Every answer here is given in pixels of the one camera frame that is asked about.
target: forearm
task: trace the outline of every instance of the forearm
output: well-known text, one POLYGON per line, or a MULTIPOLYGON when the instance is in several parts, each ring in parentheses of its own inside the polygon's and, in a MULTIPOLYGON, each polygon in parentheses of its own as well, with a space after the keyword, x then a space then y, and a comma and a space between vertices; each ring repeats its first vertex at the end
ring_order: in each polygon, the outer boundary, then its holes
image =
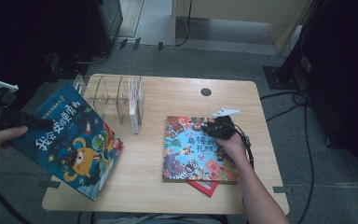
POLYGON ((249 223, 288 223, 284 212, 261 183, 246 155, 239 154, 234 161, 240 175, 243 205, 249 223))

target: floor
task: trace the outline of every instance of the floor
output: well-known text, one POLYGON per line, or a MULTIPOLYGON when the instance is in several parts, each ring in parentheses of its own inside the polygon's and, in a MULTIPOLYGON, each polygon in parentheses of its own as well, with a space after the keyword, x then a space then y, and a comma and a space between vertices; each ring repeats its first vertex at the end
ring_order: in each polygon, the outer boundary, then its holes
MULTIPOLYGON (((141 38, 141 44, 172 46, 184 42, 187 20, 176 21, 176 40, 172 38, 172 1, 120 0, 123 23, 117 41, 128 38, 133 42, 141 38)), ((265 23, 247 21, 222 21, 190 19, 189 39, 181 48, 213 49, 248 53, 278 54, 269 37, 265 23)), ((290 43, 281 55, 288 55, 297 42, 298 27, 290 43)))

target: person's right hand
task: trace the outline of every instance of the person's right hand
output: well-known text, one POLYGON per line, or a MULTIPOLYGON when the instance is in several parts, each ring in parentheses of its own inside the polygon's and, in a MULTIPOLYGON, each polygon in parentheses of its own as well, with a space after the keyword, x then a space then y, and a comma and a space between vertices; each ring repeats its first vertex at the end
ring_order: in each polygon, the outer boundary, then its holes
POLYGON ((232 160, 238 157, 246 158, 246 147, 238 133, 234 133, 228 140, 215 138, 214 141, 225 149, 225 152, 232 160))

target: wooden table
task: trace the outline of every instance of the wooden table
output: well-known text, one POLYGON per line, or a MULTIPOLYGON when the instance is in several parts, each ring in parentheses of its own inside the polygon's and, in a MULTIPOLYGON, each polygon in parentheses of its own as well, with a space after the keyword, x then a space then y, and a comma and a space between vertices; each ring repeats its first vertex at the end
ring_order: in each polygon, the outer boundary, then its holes
MULTIPOLYGON (((88 91, 94 92, 99 76, 91 77, 88 91)), ((120 76, 104 76, 111 98, 116 98, 120 76)), ((134 134, 128 116, 120 124, 113 101, 104 105, 104 120, 124 142, 124 148, 97 196, 96 202, 61 184, 48 189, 43 200, 47 210, 111 211, 139 213, 245 214, 239 184, 219 184, 211 198, 186 182, 162 180, 165 121, 168 115, 210 117, 220 108, 238 108, 231 116, 250 137, 255 171, 268 192, 289 212, 284 193, 274 193, 282 179, 257 88, 251 81, 229 81, 176 77, 143 77, 145 112, 139 134, 134 134), (200 91, 208 88, 210 96, 200 91)))
MULTIPOLYGON (((282 53, 298 25, 305 23, 313 0, 192 0, 191 18, 253 21, 267 24, 271 40, 282 53)), ((173 44, 177 17, 188 17, 190 0, 172 0, 173 44)))

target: light wood tabletop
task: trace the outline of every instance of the light wood tabletop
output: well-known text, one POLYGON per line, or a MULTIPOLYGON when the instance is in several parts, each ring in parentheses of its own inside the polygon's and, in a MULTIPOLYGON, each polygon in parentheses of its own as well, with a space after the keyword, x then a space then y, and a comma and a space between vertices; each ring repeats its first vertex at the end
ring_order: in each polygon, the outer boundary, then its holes
MULTIPOLYGON (((239 184, 219 184, 213 196, 208 197, 186 182, 169 182, 162 179, 167 116, 211 117, 221 108, 235 108, 241 112, 231 117, 234 123, 250 137, 255 157, 255 172, 283 212, 285 214, 289 212, 286 195, 274 193, 273 190, 273 187, 282 187, 282 179, 254 82, 143 77, 145 111, 141 130, 139 134, 134 134, 129 116, 126 116, 124 123, 120 124, 113 103, 120 77, 119 75, 103 76, 103 85, 100 83, 99 86, 99 90, 106 87, 111 98, 106 105, 103 105, 103 119, 121 138, 124 147, 96 202, 62 183, 58 189, 48 188, 43 200, 45 209, 245 214, 239 184), (202 95, 200 91, 204 88, 211 90, 212 94, 202 95)), ((128 76, 123 77, 125 82, 128 81, 128 76)), ((95 91, 100 78, 101 75, 91 77, 88 93, 95 91)), ((60 181, 55 176, 52 180, 60 181)))

